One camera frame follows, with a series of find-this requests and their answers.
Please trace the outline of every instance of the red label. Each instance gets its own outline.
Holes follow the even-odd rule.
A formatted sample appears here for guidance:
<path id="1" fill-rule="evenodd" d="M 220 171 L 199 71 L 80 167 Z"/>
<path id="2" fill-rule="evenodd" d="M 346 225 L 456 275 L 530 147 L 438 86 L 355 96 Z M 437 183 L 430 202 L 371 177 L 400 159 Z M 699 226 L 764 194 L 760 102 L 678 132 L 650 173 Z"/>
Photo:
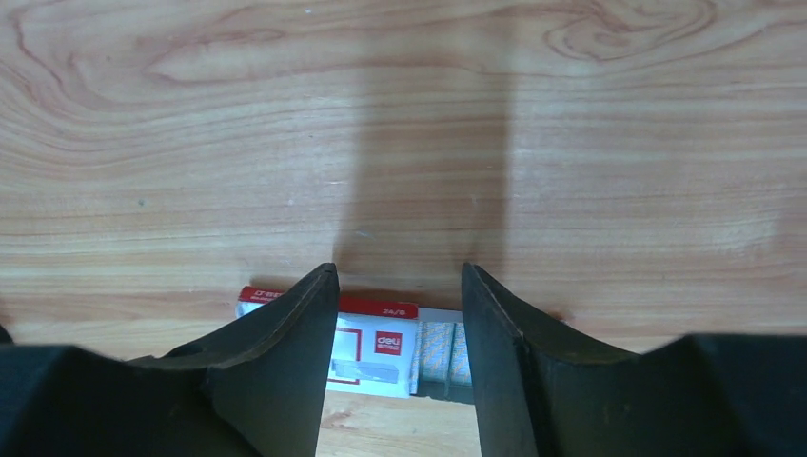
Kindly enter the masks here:
<path id="1" fill-rule="evenodd" d="M 401 340 L 404 336 L 394 331 L 376 331 L 376 353 L 401 355 Z"/>
<path id="2" fill-rule="evenodd" d="M 279 290 L 263 290 L 246 286 L 241 289 L 241 295 L 238 297 L 238 301 L 265 305 L 281 295 L 283 295 L 283 293 Z"/>

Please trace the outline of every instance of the wood grain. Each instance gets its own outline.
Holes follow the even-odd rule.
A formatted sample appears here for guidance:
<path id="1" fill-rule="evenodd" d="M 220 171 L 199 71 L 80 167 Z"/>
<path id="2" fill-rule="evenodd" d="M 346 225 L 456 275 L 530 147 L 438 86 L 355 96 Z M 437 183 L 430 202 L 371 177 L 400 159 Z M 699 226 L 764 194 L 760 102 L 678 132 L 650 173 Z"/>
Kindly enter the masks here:
<path id="1" fill-rule="evenodd" d="M 159 354 L 250 281 L 335 260 L 457 308 L 474 261 L 634 350 L 807 333 L 805 25 L 798 0 L 2 2 L 0 322 Z M 472 409 L 393 408 L 446 424 L 407 444 L 350 402 L 322 452 L 468 451 Z"/>

